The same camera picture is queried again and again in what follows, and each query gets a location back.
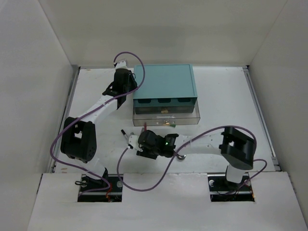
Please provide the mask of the teal drawer box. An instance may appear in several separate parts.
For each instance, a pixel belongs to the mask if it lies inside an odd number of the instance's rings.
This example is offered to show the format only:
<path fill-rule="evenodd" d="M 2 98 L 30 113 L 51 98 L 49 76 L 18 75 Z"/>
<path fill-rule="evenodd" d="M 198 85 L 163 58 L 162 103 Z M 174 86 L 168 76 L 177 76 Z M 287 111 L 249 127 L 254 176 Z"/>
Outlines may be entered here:
<path fill-rule="evenodd" d="M 133 106 L 190 106 L 197 101 L 191 64 L 136 65 L 135 81 L 142 86 L 133 93 Z"/>

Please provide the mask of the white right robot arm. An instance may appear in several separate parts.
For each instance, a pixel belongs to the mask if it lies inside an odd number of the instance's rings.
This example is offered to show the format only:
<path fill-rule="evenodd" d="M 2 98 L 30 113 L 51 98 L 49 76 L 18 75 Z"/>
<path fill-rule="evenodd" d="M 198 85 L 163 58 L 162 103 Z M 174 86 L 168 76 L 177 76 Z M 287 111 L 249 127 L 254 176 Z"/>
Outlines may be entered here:
<path fill-rule="evenodd" d="M 151 130 L 139 136 L 131 136 L 128 144 L 136 155 L 156 159 L 159 156 L 180 160 L 188 154 L 214 154 L 222 156 L 227 162 L 223 185 L 228 190 L 240 186 L 245 172 L 253 169 L 257 141 L 255 136 L 239 126 L 213 128 L 196 137 L 177 133 L 160 136 Z"/>

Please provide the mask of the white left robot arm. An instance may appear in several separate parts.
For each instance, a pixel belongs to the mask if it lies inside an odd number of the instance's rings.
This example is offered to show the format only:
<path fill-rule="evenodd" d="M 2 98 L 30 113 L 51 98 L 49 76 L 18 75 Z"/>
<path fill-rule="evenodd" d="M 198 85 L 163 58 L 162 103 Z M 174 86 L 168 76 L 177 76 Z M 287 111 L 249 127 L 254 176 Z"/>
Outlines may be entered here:
<path fill-rule="evenodd" d="M 82 168 L 88 168 L 87 175 L 92 179 L 92 187 L 103 192 L 108 186 L 108 179 L 103 177 L 105 167 L 99 158 L 95 157 L 97 150 L 96 125 L 102 122 L 109 114 L 119 109 L 126 101 L 124 93 L 137 88 L 132 71 L 127 67 L 115 70 L 114 80 L 102 93 L 101 98 L 83 115 L 96 108 L 100 108 L 91 115 L 76 122 L 62 135 L 60 150 L 68 158 L 74 159 Z"/>

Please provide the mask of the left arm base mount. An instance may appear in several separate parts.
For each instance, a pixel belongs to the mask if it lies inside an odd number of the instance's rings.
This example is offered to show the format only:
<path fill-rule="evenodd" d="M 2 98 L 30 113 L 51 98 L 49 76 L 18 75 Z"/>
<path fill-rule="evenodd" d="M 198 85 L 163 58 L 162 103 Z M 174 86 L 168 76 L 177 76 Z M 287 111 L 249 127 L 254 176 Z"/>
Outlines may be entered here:
<path fill-rule="evenodd" d="M 102 180 L 94 180 L 86 175 L 82 175 L 81 180 L 75 181 L 79 187 L 78 202 L 102 202 L 115 203 L 122 202 L 123 184 L 116 175 L 107 177 L 110 187 Z"/>

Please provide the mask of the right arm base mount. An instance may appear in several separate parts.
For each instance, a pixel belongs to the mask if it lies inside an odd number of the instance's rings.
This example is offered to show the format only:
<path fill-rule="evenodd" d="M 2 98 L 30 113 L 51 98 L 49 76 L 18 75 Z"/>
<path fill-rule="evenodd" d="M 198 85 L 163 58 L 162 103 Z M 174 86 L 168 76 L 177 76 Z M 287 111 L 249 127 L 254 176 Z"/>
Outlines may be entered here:
<path fill-rule="evenodd" d="M 246 183 L 248 175 L 244 175 L 240 183 L 226 180 L 224 175 L 208 177 L 211 202 L 254 202 L 255 196 L 251 182 Z"/>

